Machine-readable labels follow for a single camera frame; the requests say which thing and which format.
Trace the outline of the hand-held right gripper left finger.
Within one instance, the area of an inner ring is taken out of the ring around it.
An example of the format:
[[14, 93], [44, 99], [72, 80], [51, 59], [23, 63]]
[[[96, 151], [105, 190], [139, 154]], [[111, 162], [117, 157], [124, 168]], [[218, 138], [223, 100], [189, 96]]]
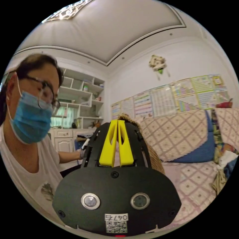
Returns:
[[107, 130], [104, 145], [99, 158], [99, 164], [101, 166], [106, 167], [114, 166], [117, 135], [118, 135], [118, 120], [112, 120]]

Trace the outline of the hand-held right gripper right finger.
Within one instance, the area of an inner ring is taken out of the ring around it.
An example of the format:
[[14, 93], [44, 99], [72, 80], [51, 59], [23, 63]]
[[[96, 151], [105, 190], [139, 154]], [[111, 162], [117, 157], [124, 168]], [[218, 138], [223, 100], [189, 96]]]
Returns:
[[124, 167], [133, 165], [134, 163], [133, 154], [131, 151], [125, 121], [123, 120], [118, 120], [118, 144], [119, 144], [120, 166]]

